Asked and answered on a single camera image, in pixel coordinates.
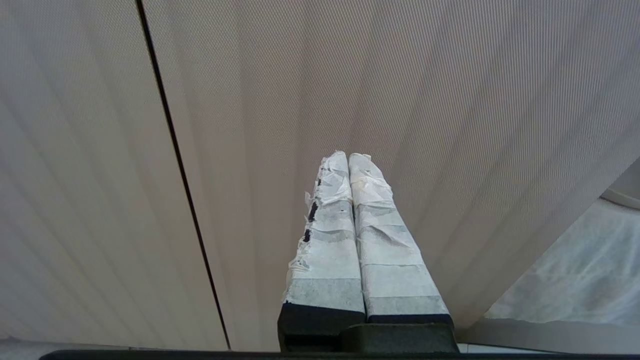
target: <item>white surface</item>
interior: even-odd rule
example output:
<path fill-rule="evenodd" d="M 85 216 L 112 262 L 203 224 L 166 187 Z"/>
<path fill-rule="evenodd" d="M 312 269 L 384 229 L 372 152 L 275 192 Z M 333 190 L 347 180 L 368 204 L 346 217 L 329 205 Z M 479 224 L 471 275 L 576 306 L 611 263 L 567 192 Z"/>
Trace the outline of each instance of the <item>white surface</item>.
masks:
<path fill-rule="evenodd" d="M 335 149 L 376 159 L 460 329 L 640 156 L 636 1 L 145 6 L 236 350 L 278 348 Z"/>
<path fill-rule="evenodd" d="M 134 2 L 0 18 L 3 330 L 225 350 Z"/>
<path fill-rule="evenodd" d="M 582 354 L 640 354 L 640 327 L 480 319 L 458 341 Z"/>
<path fill-rule="evenodd" d="M 640 327 L 640 211 L 598 199 L 487 318 Z"/>

